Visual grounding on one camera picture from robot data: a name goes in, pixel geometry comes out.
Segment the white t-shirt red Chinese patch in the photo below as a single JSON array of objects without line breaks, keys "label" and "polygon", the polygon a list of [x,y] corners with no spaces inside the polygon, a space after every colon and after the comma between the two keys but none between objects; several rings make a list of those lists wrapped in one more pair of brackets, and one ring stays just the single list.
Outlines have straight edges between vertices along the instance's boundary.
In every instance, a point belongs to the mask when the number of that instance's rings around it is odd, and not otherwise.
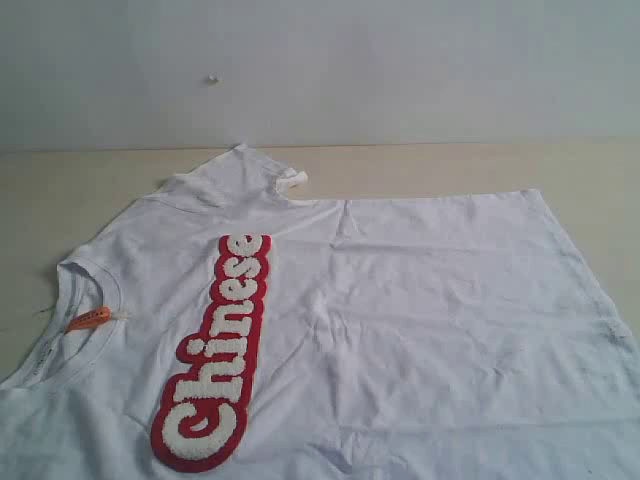
[{"label": "white t-shirt red Chinese patch", "polygon": [[[2,477],[638,477],[638,346],[539,192],[305,180],[238,146],[60,262]],[[129,318],[65,332],[103,306]]]}]

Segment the orange tag on collar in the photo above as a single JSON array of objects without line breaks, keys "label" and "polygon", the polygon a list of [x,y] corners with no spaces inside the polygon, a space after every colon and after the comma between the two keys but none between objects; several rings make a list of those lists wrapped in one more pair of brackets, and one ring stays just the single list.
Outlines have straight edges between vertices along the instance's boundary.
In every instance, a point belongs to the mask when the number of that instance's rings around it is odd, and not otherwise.
[{"label": "orange tag on collar", "polygon": [[95,329],[110,321],[123,321],[129,318],[129,314],[123,310],[113,311],[107,306],[99,307],[97,309],[83,313],[74,319],[72,319],[65,332],[71,331]]}]

